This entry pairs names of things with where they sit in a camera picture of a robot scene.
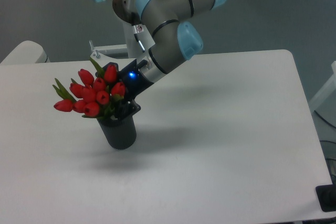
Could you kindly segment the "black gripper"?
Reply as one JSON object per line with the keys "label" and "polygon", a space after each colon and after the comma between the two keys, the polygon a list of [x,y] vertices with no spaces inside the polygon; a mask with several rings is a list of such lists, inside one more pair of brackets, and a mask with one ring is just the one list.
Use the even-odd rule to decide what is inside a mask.
{"label": "black gripper", "polygon": [[124,98],[127,101],[120,101],[117,104],[110,116],[111,119],[122,121],[141,110],[141,106],[134,99],[154,84],[140,72],[140,69],[146,66],[147,63],[146,60],[141,60],[139,63],[133,60],[120,71],[118,64],[115,62],[109,62],[102,67],[104,72],[118,72],[118,78],[124,83],[126,88]]}

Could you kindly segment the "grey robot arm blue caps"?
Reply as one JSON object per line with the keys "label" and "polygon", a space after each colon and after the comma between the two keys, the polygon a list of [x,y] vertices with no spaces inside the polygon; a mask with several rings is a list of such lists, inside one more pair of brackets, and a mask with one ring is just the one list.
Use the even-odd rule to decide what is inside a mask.
{"label": "grey robot arm blue caps", "polygon": [[134,40],[140,41],[142,26],[154,44],[149,48],[141,42],[142,52],[118,70],[116,65],[98,67],[98,76],[107,86],[107,98],[99,91],[94,105],[84,109],[88,118],[122,120],[135,109],[134,98],[155,82],[190,60],[203,48],[203,41],[188,22],[193,16],[214,10],[226,0],[112,0],[114,12],[134,30]]}

